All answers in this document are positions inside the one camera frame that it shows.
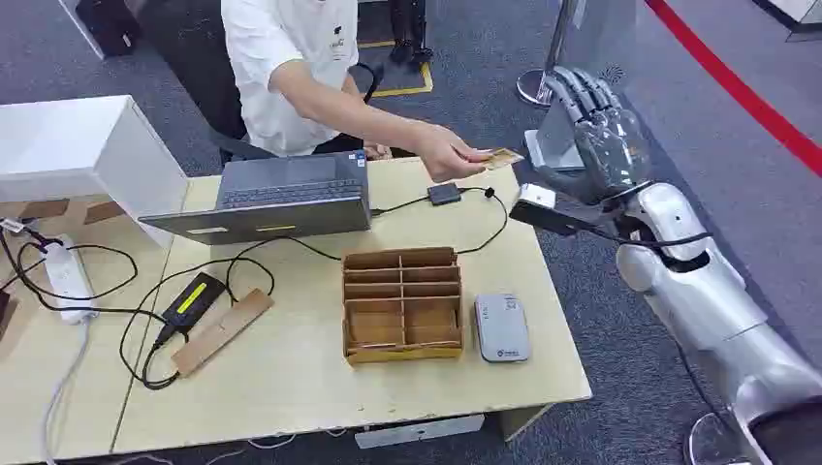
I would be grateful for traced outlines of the person's right hand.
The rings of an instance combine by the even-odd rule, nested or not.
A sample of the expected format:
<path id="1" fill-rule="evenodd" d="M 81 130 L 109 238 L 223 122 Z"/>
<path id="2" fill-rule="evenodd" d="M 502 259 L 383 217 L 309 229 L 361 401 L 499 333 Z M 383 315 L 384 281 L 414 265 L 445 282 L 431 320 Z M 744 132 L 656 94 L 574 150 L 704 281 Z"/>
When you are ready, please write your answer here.
<path id="1" fill-rule="evenodd" d="M 451 130 L 423 123 L 415 136 L 412 151 L 422 160 L 435 183 L 463 179 L 483 172 L 491 151 L 469 146 Z"/>

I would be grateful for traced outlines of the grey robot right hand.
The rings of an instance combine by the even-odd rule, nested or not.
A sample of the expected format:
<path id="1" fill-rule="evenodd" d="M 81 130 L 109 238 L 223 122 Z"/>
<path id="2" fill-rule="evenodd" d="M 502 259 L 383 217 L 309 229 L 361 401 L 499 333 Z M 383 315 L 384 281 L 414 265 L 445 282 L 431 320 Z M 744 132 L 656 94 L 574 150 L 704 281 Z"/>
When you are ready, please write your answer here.
<path id="1" fill-rule="evenodd" d="M 556 66 L 547 85 L 564 107 L 583 164 L 566 174 L 541 161 L 535 171 L 554 190 L 593 205 L 634 192 L 650 181 L 648 141 L 636 114 L 610 84 L 580 68 Z"/>

